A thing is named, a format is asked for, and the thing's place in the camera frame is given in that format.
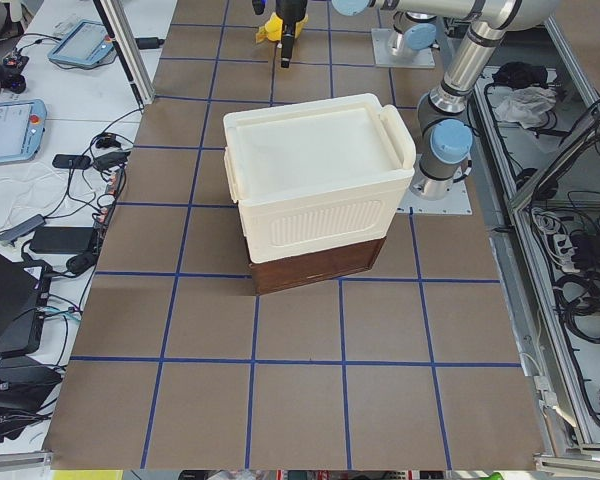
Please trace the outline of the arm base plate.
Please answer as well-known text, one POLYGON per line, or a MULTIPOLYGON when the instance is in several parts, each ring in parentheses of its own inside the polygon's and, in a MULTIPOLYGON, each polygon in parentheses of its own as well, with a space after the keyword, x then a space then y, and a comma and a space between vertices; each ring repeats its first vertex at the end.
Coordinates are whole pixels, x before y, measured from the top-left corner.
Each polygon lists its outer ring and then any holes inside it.
POLYGON ((437 29, 418 24, 400 33, 394 29, 374 28, 371 39, 375 65, 385 68, 433 69, 432 45, 437 29))
POLYGON ((466 185, 471 173, 468 155, 455 163, 432 153, 418 154, 414 176, 398 204, 401 214, 467 216, 473 214, 466 185))

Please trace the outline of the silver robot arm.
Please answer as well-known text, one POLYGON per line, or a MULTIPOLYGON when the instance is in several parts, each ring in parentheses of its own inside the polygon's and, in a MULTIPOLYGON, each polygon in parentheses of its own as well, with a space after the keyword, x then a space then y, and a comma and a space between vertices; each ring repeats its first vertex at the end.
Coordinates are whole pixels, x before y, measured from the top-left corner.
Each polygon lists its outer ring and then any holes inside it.
POLYGON ((472 133, 456 116, 463 113, 473 87, 508 31, 530 29, 557 9, 557 1, 335 1, 342 15, 366 8, 413 12, 468 21, 470 26, 440 84, 425 95, 417 110, 423 153, 410 184, 414 195, 429 201, 444 198, 460 163, 473 143, 472 133))
MULTIPOLYGON (((273 13, 259 28, 256 41, 278 43, 282 68, 291 64, 295 39, 308 21, 307 1, 276 1, 273 13)), ((436 17, 430 14, 397 12, 391 29, 371 31, 376 66, 433 69, 432 47, 436 43, 436 17)))

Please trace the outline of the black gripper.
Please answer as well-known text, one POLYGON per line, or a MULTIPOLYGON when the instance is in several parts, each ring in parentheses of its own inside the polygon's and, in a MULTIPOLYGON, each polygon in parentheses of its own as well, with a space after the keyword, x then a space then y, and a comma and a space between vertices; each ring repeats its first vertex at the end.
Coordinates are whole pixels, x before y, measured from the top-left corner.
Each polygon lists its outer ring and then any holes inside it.
POLYGON ((292 59, 292 45, 307 9, 306 0, 277 0, 275 13, 282 20, 281 67, 289 68, 292 59))

